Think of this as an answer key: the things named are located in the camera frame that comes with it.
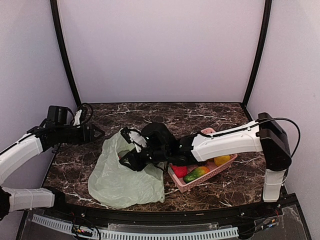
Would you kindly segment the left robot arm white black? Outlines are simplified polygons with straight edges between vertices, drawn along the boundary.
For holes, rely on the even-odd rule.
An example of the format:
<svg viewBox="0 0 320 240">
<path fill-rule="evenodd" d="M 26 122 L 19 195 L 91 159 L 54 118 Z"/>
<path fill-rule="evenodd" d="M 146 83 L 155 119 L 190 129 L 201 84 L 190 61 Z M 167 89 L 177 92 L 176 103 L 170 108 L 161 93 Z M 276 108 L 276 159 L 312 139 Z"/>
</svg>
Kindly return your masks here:
<svg viewBox="0 0 320 240">
<path fill-rule="evenodd" d="M 90 122 L 93 107 L 83 103 L 76 112 L 68 107 L 51 105 L 47 117 L 26 132 L 19 140 L 0 153 L 0 182 L 32 158 L 62 144 L 80 146 L 103 137 L 105 132 Z M 52 188 L 17 189 L 0 188 L 0 217 L 3 219 L 11 212 L 51 208 L 60 218 L 71 213 L 65 203 L 65 195 Z"/>
</svg>

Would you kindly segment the yellow pear fruit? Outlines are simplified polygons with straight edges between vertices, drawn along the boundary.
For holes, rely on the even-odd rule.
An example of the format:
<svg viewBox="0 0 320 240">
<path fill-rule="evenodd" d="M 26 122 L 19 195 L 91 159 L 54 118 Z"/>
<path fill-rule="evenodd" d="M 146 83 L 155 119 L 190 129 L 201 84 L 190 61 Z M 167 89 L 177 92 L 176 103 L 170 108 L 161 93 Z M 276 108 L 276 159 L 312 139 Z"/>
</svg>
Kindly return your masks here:
<svg viewBox="0 0 320 240">
<path fill-rule="evenodd" d="M 228 161 L 231 160 L 231 156 L 230 155 L 223 155 L 223 156 L 218 156 L 218 157 L 215 157 L 213 159 L 214 161 L 214 164 L 217 166 L 217 167 L 220 167 L 222 165 L 224 165 L 225 163 L 227 163 Z"/>
</svg>

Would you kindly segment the red apple fruit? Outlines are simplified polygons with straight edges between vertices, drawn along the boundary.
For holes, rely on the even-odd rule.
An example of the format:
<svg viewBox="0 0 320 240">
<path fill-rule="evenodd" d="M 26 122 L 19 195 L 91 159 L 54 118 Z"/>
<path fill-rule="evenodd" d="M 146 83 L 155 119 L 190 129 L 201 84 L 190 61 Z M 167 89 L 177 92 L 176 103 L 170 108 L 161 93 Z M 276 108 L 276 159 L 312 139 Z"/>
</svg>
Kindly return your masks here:
<svg viewBox="0 0 320 240">
<path fill-rule="evenodd" d="M 184 178 L 188 174 L 188 168 L 186 166 L 171 165 L 170 167 L 178 179 Z"/>
</svg>

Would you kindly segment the light green plastic bag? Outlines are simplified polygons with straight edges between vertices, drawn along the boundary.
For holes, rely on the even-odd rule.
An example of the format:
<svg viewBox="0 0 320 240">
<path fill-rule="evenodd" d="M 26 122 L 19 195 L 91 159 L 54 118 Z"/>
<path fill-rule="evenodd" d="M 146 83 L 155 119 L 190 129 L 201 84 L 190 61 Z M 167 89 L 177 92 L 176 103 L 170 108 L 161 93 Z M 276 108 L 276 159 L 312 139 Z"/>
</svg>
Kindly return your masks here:
<svg viewBox="0 0 320 240">
<path fill-rule="evenodd" d="M 120 164 L 119 156 L 134 148 L 119 132 L 104 141 L 87 185 L 88 193 L 102 206 L 125 209 L 165 201 L 163 163 L 159 164 L 160 168 L 147 165 L 142 171 Z"/>
</svg>

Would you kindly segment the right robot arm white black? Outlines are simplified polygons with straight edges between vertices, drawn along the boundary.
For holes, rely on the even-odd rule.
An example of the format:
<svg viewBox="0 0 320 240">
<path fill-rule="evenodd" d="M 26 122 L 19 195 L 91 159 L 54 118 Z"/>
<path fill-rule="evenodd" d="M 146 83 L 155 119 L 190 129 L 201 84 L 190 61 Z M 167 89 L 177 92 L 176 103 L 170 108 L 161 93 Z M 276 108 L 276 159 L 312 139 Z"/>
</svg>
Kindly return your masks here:
<svg viewBox="0 0 320 240">
<path fill-rule="evenodd" d="M 176 138 L 163 123 L 152 122 L 141 131 L 128 127 L 121 136 L 134 148 L 119 159 L 121 165 L 140 172 L 147 165 L 168 162 L 175 166 L 204 163 L 215 157 L 238 153 L 262 152 L 266 169 L 262 201 L 255 205 L 255 213 L 266 217 L 275 208 L 285 173 L 292 164 L 288 136 L 268 113 L 258 115 L 245 125 L 227 130 L 197 132 Z"/>
</svg>

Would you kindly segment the green orange mango fruit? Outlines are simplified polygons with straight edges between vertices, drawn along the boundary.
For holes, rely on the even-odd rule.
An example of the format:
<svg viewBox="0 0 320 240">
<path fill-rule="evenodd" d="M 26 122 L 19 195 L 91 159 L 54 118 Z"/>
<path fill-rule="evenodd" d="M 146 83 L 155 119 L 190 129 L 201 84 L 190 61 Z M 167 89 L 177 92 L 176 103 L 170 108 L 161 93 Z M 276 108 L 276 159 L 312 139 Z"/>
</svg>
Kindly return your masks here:
<svg viewBox="0 0 320 240">
<path fill-rule="evenodd" d="M 184 178 L 183 181 L 188 184 L 193 182 L 194 180 L 204 176 L 205 174 L 209 173 L 211 170 L 206 166 L 199 166 L 193 169 L 190 173 L 188 173 Z"/>
</svg>

